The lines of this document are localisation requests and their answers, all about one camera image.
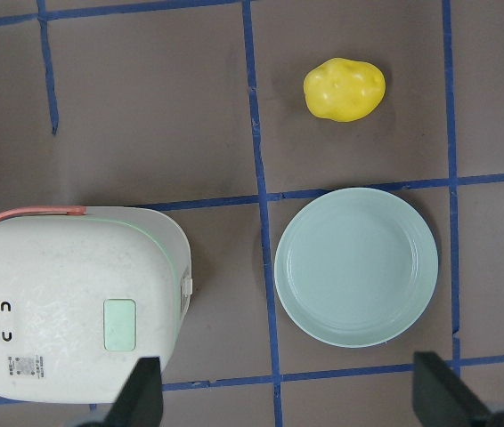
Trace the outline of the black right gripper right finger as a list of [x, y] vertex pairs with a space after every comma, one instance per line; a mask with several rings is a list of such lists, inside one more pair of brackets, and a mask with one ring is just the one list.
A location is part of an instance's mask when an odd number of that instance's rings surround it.
[[413, 355], [412, 408], [422, 426], [495, 426], [489, 408], [437, 353]]

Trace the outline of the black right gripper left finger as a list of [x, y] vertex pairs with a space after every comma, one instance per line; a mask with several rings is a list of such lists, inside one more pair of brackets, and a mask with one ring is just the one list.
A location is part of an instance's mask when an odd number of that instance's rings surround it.
[[160, 358], [140, 358], [104, 418], [105, 426], [160, 426], [163, 391]]

